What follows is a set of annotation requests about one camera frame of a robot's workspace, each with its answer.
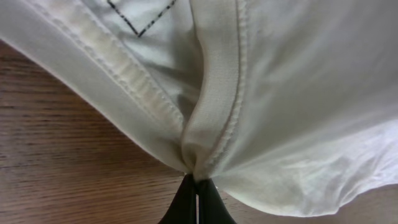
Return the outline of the white t-shirt with graphic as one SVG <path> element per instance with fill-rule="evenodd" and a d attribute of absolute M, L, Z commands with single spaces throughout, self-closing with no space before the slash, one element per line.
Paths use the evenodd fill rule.
<path fill-rule="evenodd" d="M 318 217 L 397 183 L 396 1 L 2 1 L 1 39 L 197 190 Z"/>

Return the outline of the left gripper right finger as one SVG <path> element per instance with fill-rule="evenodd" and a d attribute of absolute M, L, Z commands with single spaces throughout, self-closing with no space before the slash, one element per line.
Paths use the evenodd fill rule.
<path fill-rule="evenodd" d="M 236 224 L 211 179 L 197 183 L 199 224 Z"/>

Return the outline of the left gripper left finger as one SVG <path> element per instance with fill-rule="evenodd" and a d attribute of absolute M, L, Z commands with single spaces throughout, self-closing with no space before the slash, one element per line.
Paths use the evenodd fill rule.
<path fill-rule="evenodd" d="M 159 224 L 196 224 L 197 194 L 191 174 L 184 176 L 172 203 Z"/>

